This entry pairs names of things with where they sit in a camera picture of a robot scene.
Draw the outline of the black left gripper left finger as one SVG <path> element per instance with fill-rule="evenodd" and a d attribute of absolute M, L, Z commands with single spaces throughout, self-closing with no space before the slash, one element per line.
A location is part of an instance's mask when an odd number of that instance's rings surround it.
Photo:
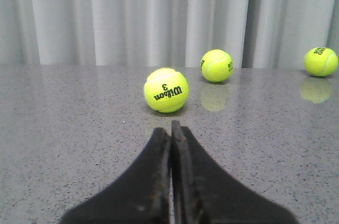
<path fill-rule="evenodd" d="M 163 128 L 103 191 L 69 210 L 61 223 L 169 223 L 171 138 Z"/>

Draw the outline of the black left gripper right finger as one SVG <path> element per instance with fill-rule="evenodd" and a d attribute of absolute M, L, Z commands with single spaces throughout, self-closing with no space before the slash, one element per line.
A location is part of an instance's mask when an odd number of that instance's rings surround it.
<path fill-rule="evenodd" d="M 172 121 L 171 161 L 176 223 L 298 222 L 223 170 L 178 121 Z"/>

